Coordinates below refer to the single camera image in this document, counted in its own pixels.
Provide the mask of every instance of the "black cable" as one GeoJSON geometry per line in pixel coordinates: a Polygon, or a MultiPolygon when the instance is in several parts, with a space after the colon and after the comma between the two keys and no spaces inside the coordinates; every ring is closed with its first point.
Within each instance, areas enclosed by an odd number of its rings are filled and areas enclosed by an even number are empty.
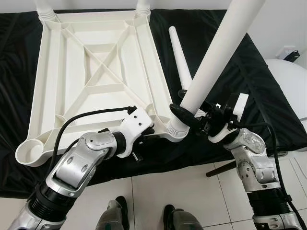
{"type": "Polygon", "coordinates": [[[74,120],[76,120],[78,118],[84,117],[84,116],[90,116],[90,115],[102,114],[102,113],[108,113],[108,112],[117,112],[117,111],[129,110],[129,109],[132,109],[132,108],[133,107],[128,106],[128,107],[122,107],[122,108],[102,109],[102,110],[91,111],[91,112],[76,115],[76,116],[72,117],[71,119],[69,119],[67,122],[65,122],[65,124],[62,126],[62,128],[59,130],[59,134],[58,134],[56,142],[54,144],[54,149],[53,149],[50,165],[49,165],[49,168],[48,168],[48,171],[47,171],[47,175],[51,172],[51,170],[55,166],[56,156],[58,154],[59,142],[61,140],[62,134],[64,133],[64,130],[66,129],[66,127],[71,122],[73,122],[74,120]]]}
{"type": "Polygon", "coordinates": [[[64,154],[67,153],[69,150],[71,150],[71,148],[79,141],[79,138],[74,140],[65,150],[64,154]]]}
{"type": "Polygon", "coordinates": [[[292,201],[288,198],[288,194],[287,194],[286,188],[285,188],[284,183],[283,183],[283,177],[282,177],[282,173],[281,173],[280,165],[279,165],[278,152],[277,152],[277,146],[276,146],[276,134],[275,134],[275,131],[274,131],[272,125],[269,124],[269,123],[266,123],[266,122],[255,123],[255,124],[242,124],[242,123],[239,123],[239,122],[234,122],[233,125],[234,125],[234,127],[238,127],[238,128],[267,127],[269,129],[269,132],[271,133],[271,137],[272,137],[275,165],[276,165],[276,170],[277,170],[277,175],[278,175],[278,178],[279,178],[279,184],[280,184],[281,190],[282,190],[283,195],[284,195],[286,201],[288,202],[289,206],[291,207],[293,212],[296,214],[296,217],[297,217],[301,227],[303,228],[303,230],[307,230],[307,227],[306,227],[301,215],[298,213],[298,211],[297,211],[296,207],[294,206],[294,204],[292,203],[292,201]]]}

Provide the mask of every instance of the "electrical outlet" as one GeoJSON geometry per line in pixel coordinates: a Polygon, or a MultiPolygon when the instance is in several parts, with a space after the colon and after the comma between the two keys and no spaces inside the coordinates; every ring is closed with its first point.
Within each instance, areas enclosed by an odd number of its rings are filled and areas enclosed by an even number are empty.
{"type": "Polygon", "coordinates": [[[275,56],[276,58],[283,60],[286,56],[288,56],[295,50],[296,50],[295,46],[284,46],[278,51],[278,53],[275,56]]]}

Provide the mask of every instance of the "tile grout line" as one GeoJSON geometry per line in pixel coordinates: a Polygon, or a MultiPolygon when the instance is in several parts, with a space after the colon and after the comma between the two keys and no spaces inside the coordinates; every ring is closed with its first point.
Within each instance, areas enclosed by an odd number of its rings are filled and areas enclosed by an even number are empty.
{"type": "Polygon", "coordinates": [[[237,223],[237,222],[242,222],[242,221],[247,221],[247,220],[253,220],[253,219],[237,220],[237,221],[233,221],[232,223],[237,223]]]}
{"type": "Polygon", "coordinates": [[[216,175],[216,176],[217,176],[217,180],[219,181],[219,185],[220,185],[220,188],[221,188],[221,191],[222,191],[222,195],[223,195],[223,199],[224,199],[224,202],[225,202],[226,210],[227,210],[227,213],[228,213],[229,221],[231,222],[231,218],[230,218],[230,214],[229,214],[229,211],[228,211],[228,206],[227,206],[227,203],[226,203],[226,200],[225,200],[224,192],[223,192],[223,189],[222,189],[222,186],[221,186],[220,178],[219,178],[219,175],[216,175]]]}
{"type": "Polygon", "coordinates": [[[223,223],[223,224],[214,224],[214,225],[202,226],[202,228],[209,228],[209,227],[220,226],[220,225],[224,225],[224,224],[231,224],[231,222],[227,222],[227,223],[223,223]]]}
{"type": "Polygon", "coordinates": [[[300,179],[299,179],[299,177],[298,177],[298,175],[297,175],[297,173],[296,173],[296,170],[295,170],[295,168],[294,168],[294,166],[293,166],[293,164],[292,164],[292,162],[291,162],[291,159],[289,159],[289,161],[290,161],[290,164],[291,164],[291,166],[292,166],[292,168],[293,168],[293,170],[294,170],[294,172],[295,172],[295,174],[296,174],[296,177],[297,177],[297,179],[298,179],[298,181],[299,181],[299,183],[300,183],[300,185],[301,185],[301,187],[302,187],[302,189],[303,189],[303,191],[304,191],[304,193],[305,193],[305,196],[307,196],[307,194],[306,194],[306,192],[305,192],[305,190],[304,190],[304,187],[303,187],[303,185],[302,185],[302,183],[301,183],[301,181],[300,181],[300,179]]]}
{"type": "Polygon", "coordinates": [[[133,222],[134,222],[134,230],[136,230],[136,226],[135,226],[135,213],[134,213],[134,194],[133,194],[133,181],[132,181],[132,177],[131,177],[131,188],[132,188],[133,222]]]}

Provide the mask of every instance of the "metal bolt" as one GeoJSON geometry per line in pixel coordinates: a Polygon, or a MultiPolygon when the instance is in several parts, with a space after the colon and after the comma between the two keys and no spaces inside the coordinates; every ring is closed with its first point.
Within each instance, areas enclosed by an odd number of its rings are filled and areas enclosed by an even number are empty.
{"type": "Polygon", "coordinates": [[[132,152],[132,155],[133,155],[133,157],[135,158],[136,161],[139,161],[139,158],[137,157],[137,155],[134,152],[132,152]]]}
{"type": "Polygon", "coordinates": [[[103,150],[102,150],[102,153],[103,153],[103,154],[106,154],[107,152],[109,152],[109,149],[103,149],[103,150]]]}

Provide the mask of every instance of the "white mounting plate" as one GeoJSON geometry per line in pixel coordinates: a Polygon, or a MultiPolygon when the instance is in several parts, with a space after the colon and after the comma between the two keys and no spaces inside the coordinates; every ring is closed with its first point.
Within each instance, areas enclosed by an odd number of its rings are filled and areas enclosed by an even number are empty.
{"type": "MultiPolygon", "coordinates": [[[[16,150],[37,167],[51,156],[62,125],[99,109],[137,106],[167,136],[171,97],[146,16],[135,11],[57,14],[43,21],[28,137],[16,150]]],[[[126,111],[80,118],[67,127],[59,154],[83,133],[120,125],[126,111]]]]}

